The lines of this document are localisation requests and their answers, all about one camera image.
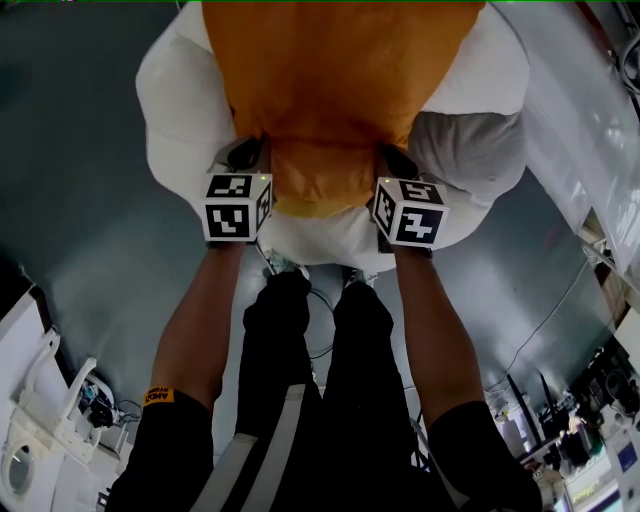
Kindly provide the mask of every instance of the black sleeve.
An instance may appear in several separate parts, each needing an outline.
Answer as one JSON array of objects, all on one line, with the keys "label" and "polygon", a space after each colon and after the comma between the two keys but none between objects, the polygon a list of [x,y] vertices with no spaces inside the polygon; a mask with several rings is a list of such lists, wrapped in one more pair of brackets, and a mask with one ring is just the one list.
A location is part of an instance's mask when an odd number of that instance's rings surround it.
[{"label": "black sleeve", "polygon": [[457,497],[464,503],[457,504],[458,509],[542,510],[537,484],[511,456],[484,402],[463,404],[443,414],[428,437],[438,476],[453,501]]},{"label": "black sleeve", "polygon": [[114,483],[107,512],[188,512],[213,470],[211,417],[197,400],[145,406],[127,469]]}]

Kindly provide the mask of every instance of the cable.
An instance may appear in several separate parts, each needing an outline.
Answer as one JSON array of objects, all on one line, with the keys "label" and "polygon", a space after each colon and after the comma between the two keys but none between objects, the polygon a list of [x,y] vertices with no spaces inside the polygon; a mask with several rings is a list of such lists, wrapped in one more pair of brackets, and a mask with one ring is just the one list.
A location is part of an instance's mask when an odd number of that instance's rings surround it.
[{"label": "cable", "polygon": [[[331,305],[331,302],[329,301],[329,297],[327,297],[324,292],[316,289],[316,288],[311,288],[311,291],[309,292],[312,295],[315,295],[316,297],[318,297],[322,302],[324,302],[324,304],[329,308],[329,311],[331,311],[331,314],[333,315],[333,306]],[[316,359],[320,359],[321,357],[326,356],[329,352],[331,352],[333,350],[333,343],[331,345],[329,345],[326,348],[323,348],[321,350],[321,354],[317,355],[317,356],[313,356],[313,357],[309,357],[309,359],[311,359],[312,361],[316,360]]]},{"label": "cable", "polygon": [[[131,404],[134,407],[138,408],[138,413],[127,412],[122,408],[122,404]],[[142,419],[142,406],[137,404],[133,400],[121,400],[115,410],[118,411],[120,418],[118,419],[117,425],[127,424],[127,423],[136,423]]]},{"label": "cable", "polygon": [[507,389],[509,389],[509,385],[507,385],[507,387],[502,388],[502,389],[493,389],[493,390],[490,390],[490,391],[485,391],[485,392],[484,392],[484,394],[485,394],[485,395],[489,395],[489,396],[491,396],[491,395],[493,395],[493,394],[495,394],[495,393],[502,394],[502,393],[504,393]]},{"label": "cable", "polygon": [[516,359],[518,359],[518,354],[520,354],[520,352],[522,352],[522,350],[527,346],[527,343],[529,343],[536,334],[538,334],[538,331],[540,329],[542,329],[544,327],[544,325],[547,323],[547,321],[549,320],[549,318],[551,318],[553,316],[553,314],[558,311],[558,309],[560,308],[560,306],[562,306],[562,303],[564,302],[564,299],[567,298],[567,296],[569,295],[569,293],[571,293],[571,290],[573,290],[573,288],[575,287],[575,285],[578,283],[578,280],[580,278],[580,276],[582,275],[582,271],[585,269],[585,267],[588,265],[589,260],[584,260],[584,263],[582,265],[580,265],[580,269],[578,270],[578,273],[576,274],[576,277],[573,278],[573,281],[571,283],[571,286],[569,286],[569,288],[567,288],[567,291],[564,292],[564,294],[562,295],[562,297],[560,298],[560,300],[558,301],[558,303],[556,304],[556,306],[551,310],[551,312],[545,317],[545,319],[542,321],[542,323],[536,327],[534,329],[534,331],[531,333],[531,336],[529,336],[527,338],[527,340],[520,345],[520,348],[518,350],[516,350],[515,355],[513,356],[513,359],[511,360],[511,364],[509,364],[509,366],[507,366],[507,369],[504,372],[504,377],[502,377],[501,380],[499,380],[497,383],[495,383],[493,386],[491,386],[486,392],[489,393],[491,392],[491,390],[493,388],[495,388],[496,386],[502,384],[503,382],[505,382],[507,380],[507,375],[509,374],[509,370],[511,370],[511,368],[513,368],[513,365],[516,363]]},{"label": "cable", "polygon": [[311,291],[309,293],[311,293],[311,295],[315,295],[322,302],[324,302],[325,305],[329,308],[329,311],[331,311],[331,314],[333,314],[333,306],[331,305],[331,302],[329,301],[329,297],[327,297],[324,294],[324,292],[322,292],[321,290],[318,290],[317,288],[311,288]]},{"label": "cable", "polygon": [[504,394],[507,392],[508,389],[509,388],[501,389],[500,394],[487,404],[487,407],[489,407],[489,410],[491,410],[491,408],[493,407],[493,404],[495,404],[498,400],[500,400],[504,396]]},{"label": "cable", "polygon": [[[616,298],[616,301],[618,301],[618,300],[619,300],[619,299],[624,295],[624,293],[625,293],[625,290],[624,290],[624,288],[623,288],[623,289],[620,291],[620,293],[618,294],[618,296],[617,296],[617,298]],[[595,339],[596,339],[596,340],[597,340],[597,339],[600,339],[600,338],[602,337],[602,335],[603,335],[605,332],[607,332],[607,331],[609,330],[609,327],[611,327],[611,325],[613,325],[613,324],[615,323],[615,320],[616,320],[615,318],[612,318],[612,319],[607,323],[607,325],[606,325],[606,326],[605,326],[605,327],[604,327],[604,328],[603,328],[603,329],[598,333],[598,335],[596,336],[596,338],[595,338]],[[505,375],[505,378],[504,378],[501,382],[498,382],[498,383],[494,384],[492,387],[498,386],[499,384],[501,384],[502,382],[504,382],[504,380],[505,380],[505,379],[506,379],[506,375]],[[501,394],[501,395],[499,395],[497,398],[493,399],[493,400],[488,404],[489,409],[491,409],[491,407],[493,406],[493,404],[495,404],[495,402],[496,402],[496,401],[497,401],[497,400],[498,400],[502,395],[504,395],[504,393],[506,393],[507,391],[509,391],[509,386],[507,385],[507,387],[506,387],[506,388],[504,388],[503,390],[500,390],[500,391],[502,392],[502,394]]]},{"label": "cable", "polygon": [[416,458],[416,467],[418,469],[424,469],[427,467],[427,458],[424,456],[422,451],[420,450],[420,442],[418,441],[419,435],[424,436],[422,433],[422,427],[420,426],[420,420],[422,419],[422,408],[420,408],[420,412],[418,413],[418,418],[414,420],[409,417],[409,421],[411,422],[411,426],[413,427],[413,435],[414,435],[414,443],[415,446],[413,448],[413,453]]},{"label": "cable", "polygon": [[420,426],[420,423],[418,423],[412,417],[409,417],[409,422],[411,423],[411,427],[413,428],[413,431],[418,435],[418,438],[420,439],[420,442],[425,447],[425,449],[428,451],[429,450],[429,443],[427,443],[427,436],[424,435],[424,432],[422,431],[422,427]]}]

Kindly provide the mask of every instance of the gray floor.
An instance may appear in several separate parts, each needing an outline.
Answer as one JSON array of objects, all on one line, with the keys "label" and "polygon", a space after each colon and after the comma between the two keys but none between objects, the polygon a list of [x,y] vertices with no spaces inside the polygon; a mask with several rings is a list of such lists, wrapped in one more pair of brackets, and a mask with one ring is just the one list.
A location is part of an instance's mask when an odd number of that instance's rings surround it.
[{"label": "gray floor", "polygon": [[[157,340],[204,253],[195,214],[147,168],[134,90],[145,51],[175,14],[174,4],[21,4],[0,14],[0,249],[45,289],[71,365],[97,357],[117,395],[134,400],[148,385]],[[527,173],[472,236],[435,261],[489,387],[571,286],[584,256]],[[264,283],[252,249],[242,271],[214,420],[219,447],[235,418],[242,312]],[[314,286],[334,302],[339,275],[331,266],[312,269]],[[396,319],[392,341],[409,387],[395,273],[381,275],[377,290]],[[325,306],[315,297],[309,302],[307,341],[317,353],[333,326]],[[511,374],[535,403],[538,372],[562,390],[609,320],[587,269]],[[316,362],[320,384],[328,363]],[[412,390],[407,398],[416,413]]]}]

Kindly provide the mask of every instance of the foot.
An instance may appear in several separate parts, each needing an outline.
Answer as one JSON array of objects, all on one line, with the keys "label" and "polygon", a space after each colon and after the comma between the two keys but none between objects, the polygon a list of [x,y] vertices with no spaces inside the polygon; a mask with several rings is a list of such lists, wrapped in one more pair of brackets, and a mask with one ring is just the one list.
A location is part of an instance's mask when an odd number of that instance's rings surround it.
[{"label": "foot", "polygon": [[269,271],[272,274],[275,275],[281,274],[282,272],[294,272],[297,269],[302,273],[305,279],[309,280],[309,271],[304,265],[298,265],[274,250],[270,250],[266,254],[262,253],[262,256],[267,262]]},{"label": "foot", "polygon": [[361,283],[374,288],[374,283],[378,279],[377,272],[368,272],[366,270],[360,270],[358,268],[348,269],[350,273],[347,276],[344,287],[346,288],[350,284],[360,281]]}]

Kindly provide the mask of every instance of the white stripe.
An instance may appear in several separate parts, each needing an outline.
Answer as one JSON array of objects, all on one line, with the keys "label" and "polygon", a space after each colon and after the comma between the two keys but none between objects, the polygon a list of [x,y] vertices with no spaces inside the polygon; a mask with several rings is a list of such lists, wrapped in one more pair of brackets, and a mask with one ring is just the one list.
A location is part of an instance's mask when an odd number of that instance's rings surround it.
[{"label": "white stripe", "polygon": [[236,434],[222,453],[191,512],[219,512],[238,480],[249,452],[258,439]]},{"label": "white stripe", "polygon": [[424,432],[422,431],[422,427],[420,426],[420,423],[418,423],[413,418],[409,418],[409,422],[411,423],[413,430],[416,432],[416,434],[418,434],[418,437],[420,438],[420,441],[422,442],[423,446],[427,449],[431,462],[433,462],[434,469],[440,475],[440,478],[442,479],[442,483],[444,484],[445,489],[447,490],[447,492],[449,493],[449,496],[451,497],[451,501],[453,501],[453,504],[456,506],[458,510],[462,509],[462,507],[464,507],[469,502],[469,496],[461,493],[458,489],[456,489],[451,484],[451,482],[449,482],[449,479],[446,477],[444,472],[440,469],[440,466],[438,466],[438,463],[436,462],[436,459],[433,456],[433,452],[429,449],[429,443],[427,442],[427,437],[424,435]]},{"label": "white stripe", "polygon": [[265,512],[271,508],[293,446],[304,389],[305,384],[289,386],[271,444],[242,512]]}]

